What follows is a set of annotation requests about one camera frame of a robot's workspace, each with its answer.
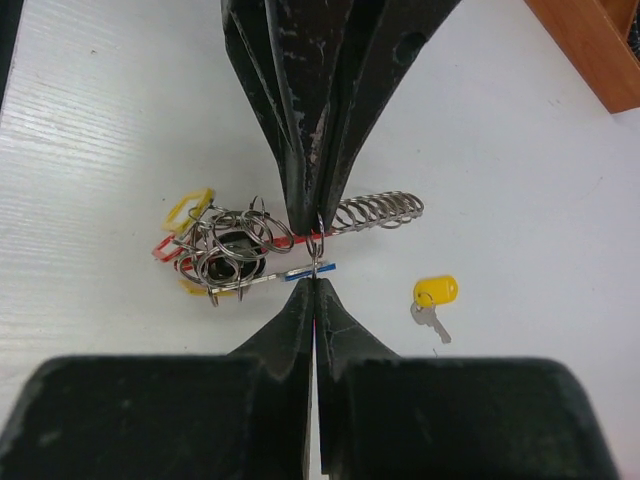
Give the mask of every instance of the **blue strip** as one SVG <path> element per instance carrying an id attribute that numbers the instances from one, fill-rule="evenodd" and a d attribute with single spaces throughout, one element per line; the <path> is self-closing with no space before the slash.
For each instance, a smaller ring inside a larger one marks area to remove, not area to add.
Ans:
<path id="1" fill-rule="evenodd" d="M 330 263 L 329 265 L 325 265 L 323 267 L 318 268 L 318 273 L 330 272 L 336 269 L 335 263 Z M 285 282 L 293 282 L 294 280 L 300 280 L 301 278 L 310 277 L 313 274 L 313 270 L 309 269 L 306 272 L 297 273 L 295 275 L 289 275 L 288 277 L 284 277 Z"/>

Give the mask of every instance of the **coiled wire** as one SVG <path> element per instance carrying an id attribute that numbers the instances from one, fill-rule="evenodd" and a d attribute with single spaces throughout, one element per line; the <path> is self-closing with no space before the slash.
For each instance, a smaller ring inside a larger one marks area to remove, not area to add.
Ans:
<path id="1" fill-rule="evenodd" d="M 373 227 L 399 228 L 420 217 L 424 203 L 415 195 L 385 192 L 343 200 L 326 236 L 359 232 Z M 183 249 L 174 266 L 188 281 L 206 288 L 214 305 L 213 289 L 237 290 L 239 298 L 262 275 L 269 253 L 286 254 L 308 239 L 294 236 L 271 217 L 259 197 L 246 210 L 227 210 L 211 202 L 199 216 L 189 211 L 190 228 L 173 243 Z"/>

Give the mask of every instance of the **white table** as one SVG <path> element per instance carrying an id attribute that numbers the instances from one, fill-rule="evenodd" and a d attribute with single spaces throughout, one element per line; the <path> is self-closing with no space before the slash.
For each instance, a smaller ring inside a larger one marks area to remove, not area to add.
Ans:
<path id="1" fill-rule="evenodd" d="M 286 218 L 218 3 L 27 1 L 0 129 L 1 418 L 47 358 L 224 353 L 288 296 L 271 284 L 214 311 L 149 253 L 169 208 L 203 186 L 228 207 L 261 194 Z M 465 0 L 347 188 L 416 193 L 425 215 L 329 240 L 330 278 L 400 354 L 566 363 L 638 476 L 639 147 L 640 111 L 608 115 L 524 3 Z M 446 348 L 409 315 L 414 282 L 442 273 L 460 284 L 439 310 Z"/>

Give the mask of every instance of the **white surface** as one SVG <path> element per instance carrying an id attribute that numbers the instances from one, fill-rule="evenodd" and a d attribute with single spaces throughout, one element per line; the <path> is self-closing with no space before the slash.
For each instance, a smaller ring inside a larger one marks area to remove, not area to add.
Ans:
<path id="1" fill-rule="evenodd" d="M 589 391 L 640 474 L 640 111 L 612 117 L 524 3 L 465 0 L 368 140 L 348 195 L 427 204 L 398 231 L 330 239 L 338 293 L 405 355 L 535 355 Z M 290 285 L 213 311 L 149 252 L 186 192 L 261 194 L 275 161 L 226 59 L 215 0 L 27 0 L 0 130 L 0 418 L 69 353 L 224 353 Z M 273 268 L 306 263 L 297 253 Z M 443 348 L 411 289 L 453 274 Z"/>

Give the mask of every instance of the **screw hole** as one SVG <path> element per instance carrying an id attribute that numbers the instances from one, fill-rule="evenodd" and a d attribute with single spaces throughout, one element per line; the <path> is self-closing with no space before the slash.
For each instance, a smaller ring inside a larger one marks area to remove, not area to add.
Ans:
<path id="1" fill-rule="evenodd" d="M 425 43 L 427 43 L 427 38 L 420 32 L 404 35 L 395 48 L 394 56 L 396 62 L 403 67 L 411 65 Z"/>

